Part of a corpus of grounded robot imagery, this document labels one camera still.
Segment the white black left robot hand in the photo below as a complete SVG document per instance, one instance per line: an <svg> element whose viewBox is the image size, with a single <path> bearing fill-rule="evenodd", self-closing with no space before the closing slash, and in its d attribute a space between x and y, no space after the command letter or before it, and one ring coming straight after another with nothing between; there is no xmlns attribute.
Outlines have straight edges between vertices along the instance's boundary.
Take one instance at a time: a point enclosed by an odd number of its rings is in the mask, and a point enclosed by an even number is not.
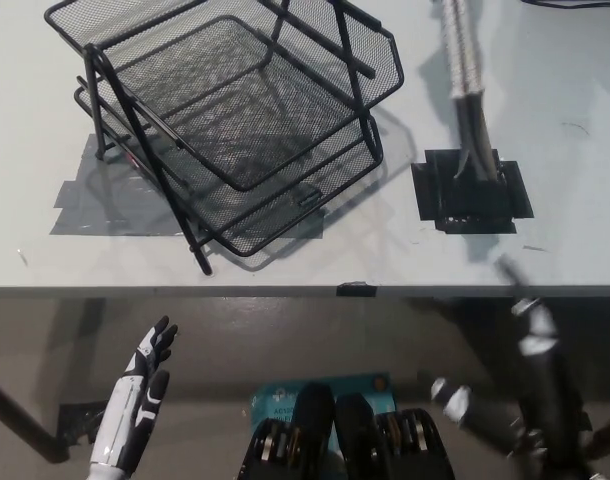
<svg viewBox="0 0 610 480"><path fill-rule="evenodd" d="M153 433L170 374L160 368L171 356L178 326L167 316L148 330L116 381L89 460L93 480L129 479Z"/></svg>

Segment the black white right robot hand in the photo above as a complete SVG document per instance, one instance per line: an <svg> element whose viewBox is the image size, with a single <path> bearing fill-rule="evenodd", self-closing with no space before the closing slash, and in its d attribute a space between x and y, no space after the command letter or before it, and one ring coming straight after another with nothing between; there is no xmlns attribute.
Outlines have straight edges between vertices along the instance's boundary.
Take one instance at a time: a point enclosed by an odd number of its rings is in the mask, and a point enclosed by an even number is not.
<svg viewBox="0 0 610 480"><path fill-rule="evenodd" d="M583 403L570 378L553 316L543 300L528 293L527 279L513 259L503 255L495 266L512 285L512 316L528 323L527 332L517 340L527 374L523 415L513 417L504 407L444 377L432 380L431 400L453 423L505 456L542 452L555 463L572 462L581 451Z"/></svg>

